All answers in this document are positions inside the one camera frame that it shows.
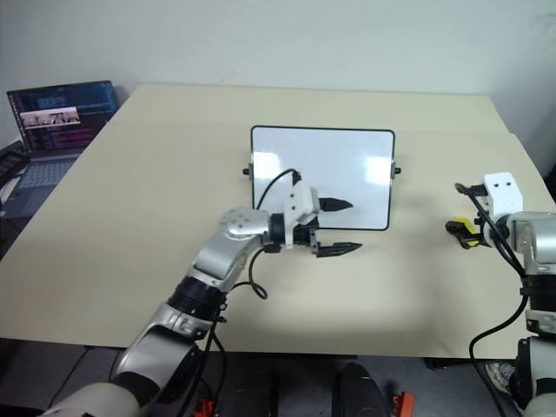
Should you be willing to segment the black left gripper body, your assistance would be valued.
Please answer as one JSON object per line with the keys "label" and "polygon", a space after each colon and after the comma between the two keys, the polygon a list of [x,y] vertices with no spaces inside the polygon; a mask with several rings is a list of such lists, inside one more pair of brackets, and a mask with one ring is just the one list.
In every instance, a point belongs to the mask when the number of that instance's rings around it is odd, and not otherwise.
{"label": "black left gripper body", "polygon": [[319,228],[320,223],[317,217],[307,224],[295,226],[293,232],[294,244],[308,247],[313,255],[318,256],[320,253],[320,243],[318,242],[316,232]]}

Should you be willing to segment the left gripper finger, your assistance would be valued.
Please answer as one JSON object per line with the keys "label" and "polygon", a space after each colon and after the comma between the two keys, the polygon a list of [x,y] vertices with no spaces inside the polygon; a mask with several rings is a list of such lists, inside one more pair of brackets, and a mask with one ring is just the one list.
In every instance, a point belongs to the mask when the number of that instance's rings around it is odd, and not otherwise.
{"label": "left gripper finger", "polygon": [[338,212],[353,207],[353,204],[351,202],[332,197],[320,198],[319,204],[320,210],[323,212]]}
{"label": "left gripper finger", "polygon": [[336,257],[353,252],[361,246],[361,243],[356,242],[335,242],[329,246],[322,246],[320,243],[317,243],[313,247],[313,254],[317,258]]}

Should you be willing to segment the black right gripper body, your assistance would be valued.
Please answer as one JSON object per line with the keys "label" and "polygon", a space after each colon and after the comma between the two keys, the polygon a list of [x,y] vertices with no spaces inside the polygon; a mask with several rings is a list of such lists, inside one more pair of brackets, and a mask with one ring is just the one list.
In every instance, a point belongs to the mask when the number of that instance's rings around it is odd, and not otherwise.
{"label": "black right gripper body", "polygon": [[488,192],[485,185],[473,185],[473,198],[477,208],[476,223],[480,226],[481,241],[484,246],[492,246],[495,221],[489,213]]}

